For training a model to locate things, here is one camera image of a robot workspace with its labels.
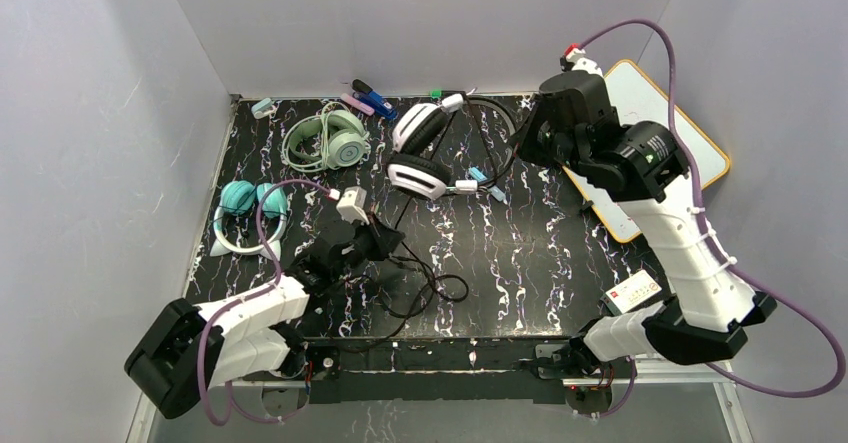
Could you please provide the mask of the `teal cat ear headphones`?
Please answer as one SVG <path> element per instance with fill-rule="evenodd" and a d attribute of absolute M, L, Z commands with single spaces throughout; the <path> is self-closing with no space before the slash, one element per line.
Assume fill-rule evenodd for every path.
<path fill-rule="evenodd" d="M 277 223 L 273 232 L 266 232 L 267 244 L 244 246 L 227 236 L 225 224 L 231 219 L 243 223 L 255 222 L 255 210 L 259 208 L 263 219 Z M 288 199 L 282 189 L 272 190 L 271 183 L 254 185 L 246 180 L 234 180 L 226 183 L 219 195 L 218 205 L 212 219 L 214 241 L 209 255 L 220 257 L 228 254 L 240 256 L 262 256 L 279 258 L 281 238 L 283 237 L 289 216 Z"/>

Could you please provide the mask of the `mint green gaming headphones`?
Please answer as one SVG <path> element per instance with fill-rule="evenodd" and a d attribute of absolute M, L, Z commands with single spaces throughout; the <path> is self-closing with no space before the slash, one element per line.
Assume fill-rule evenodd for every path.
<path fill-rule="evenodd" d="M 301 173 L 357 165 L 370 152 L 364 124 L 339 102 L 295 123 L 283 136 L 283 162 Z"/>

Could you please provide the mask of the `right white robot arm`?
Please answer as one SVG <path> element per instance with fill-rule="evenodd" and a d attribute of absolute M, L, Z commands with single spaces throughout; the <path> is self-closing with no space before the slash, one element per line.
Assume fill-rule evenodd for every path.
<path fill-rule="evenodd" d="M 730 270 L 710 247 L 712 230 L 694 202 L 695 171 L 665 126 L 619 121 L 604 79 L 581 70 L 544 81 L 514 136 L 518 157 L 562 166 L 605 191 L 645 237 L 672 295 L 647 308 L 586 324 L 569 342 L 570 356 L 598 364 L 657 353 L 680 364 L 733 358 L 745 329 L 767 320 L 774 299 Z"/>

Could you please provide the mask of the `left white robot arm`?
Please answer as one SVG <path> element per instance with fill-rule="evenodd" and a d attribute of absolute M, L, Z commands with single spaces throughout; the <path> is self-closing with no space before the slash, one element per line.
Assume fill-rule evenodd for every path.
<path fill-rule="evenodd" d="M 307 344 L 292 326 L 311 299 L 326 294 L 366 262 L 386 260 L 403 232 L 377 219 L 345 243 L 318 238 L 283 269 L 278 281 L 194 305 L 168 303 L 124 363 L 126 375 L 167 419 L 201 401 L 202 391 L 259 372 L 303 366 Z"/>

